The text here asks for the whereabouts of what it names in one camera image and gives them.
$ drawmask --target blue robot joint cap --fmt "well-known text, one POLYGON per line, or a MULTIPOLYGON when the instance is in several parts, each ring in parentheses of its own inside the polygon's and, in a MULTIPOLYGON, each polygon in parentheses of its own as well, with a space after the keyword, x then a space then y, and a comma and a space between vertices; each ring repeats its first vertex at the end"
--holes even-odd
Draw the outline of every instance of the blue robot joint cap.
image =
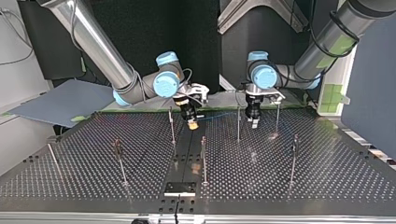
POLYGON ((178 57, 176 56, 176 54, 173 51, 168 51, 168 52, 165 52, 165 53, 161 54, 160 56, 158 56, 155 61, 157 62, 158 66, 161 66, 166 63, 177 62, 178 57))
POLYGON ((268 52, 266 51, 251 51, 247 56, 248 61, 268 60, 268 52))
POLYGON ((161 72, 155 77, 153 82, 155 93, 164 98, 174 96, 177 93, 179 84, 180 80, 177 74, 171 71, 161 72))

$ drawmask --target metal post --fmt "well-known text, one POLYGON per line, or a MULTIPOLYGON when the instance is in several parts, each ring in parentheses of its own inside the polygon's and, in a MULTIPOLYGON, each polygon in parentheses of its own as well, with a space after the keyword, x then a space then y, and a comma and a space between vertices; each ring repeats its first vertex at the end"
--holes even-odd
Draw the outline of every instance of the metal post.
POLYGON ((238 141, 238 143, 241 141, 241 136, 240 136, 240 133, 241 133, 241 106, 238 106, 238 137, 237 137, 237 141, 238 141))
POLYGON ((58 164, 58 160, 55 157, 55 153, 53 152, 52 145, 50 143, 48 143, 47 146, 49 147, 49 152, 50 152, 50 155, 53 158, 53 161, 55 161, 55 163, 58 164))
POLYGON ((290 189, 294 185, 294 180, 293 180, 294 179, 294 170, 295 170, 295 164, 297 161, 299 147, 300 147, 300 140, 298 138, 298 134, 295 134, 294 139, 293 139, 293 146, 291 148, 292 152, 293 152, 293 164, 291 166, 291 174, 290 174, 290 189))
POLYGON ((122 177, 123 177, 123 186, 129 186, 128 180, 126 179, 126 174, 125 174, 125 169, 122 164, 122 149, 121 149, 121 140, 119 138, 116 138, 114 142, 114 155, 116 156, 116 160, 120 163, 120 168, 122 172, 122 177))
POLYGON ((169 108, 169 122, 171 123, 171 130, 172 130, 172 144, 175 145, 176 144, 176 140, 175 140, 175 130, 174 130, 174 126, 173 126, 173 119, 172 119, 172 106, 169 108))
POLYGON ((204 186, 207 186, 209 183, 207 182, 207 177, 206 177, 206 138, 203 136, 202 141, 201 141, 201 158, 204 162, 204 186))
POLYGON ((276 110, 276 127, 275 127, 276 134, 278 131, 278 126, 279 126, 279 113, 280 113, 280 104, 277 105, 277 110, 276 110))

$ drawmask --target table surface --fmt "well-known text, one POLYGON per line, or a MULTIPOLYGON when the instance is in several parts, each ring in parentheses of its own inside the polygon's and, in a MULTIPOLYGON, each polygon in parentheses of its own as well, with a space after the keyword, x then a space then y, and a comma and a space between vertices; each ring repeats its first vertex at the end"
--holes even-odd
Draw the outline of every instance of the table surface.
POLYGON ((52 146, 58 164, 45 147, 0 177, 0 213, 396 217, 395 171, 315 110, 282 109, 277 135, 275 110, 255 130, 242 116, 239 143, 237 111, 203 113, 197 131, 173 114, 175 146, 168 113, 97 113, 52 146), (169 182, 195 183, 195 196, 165 197, 169 182))

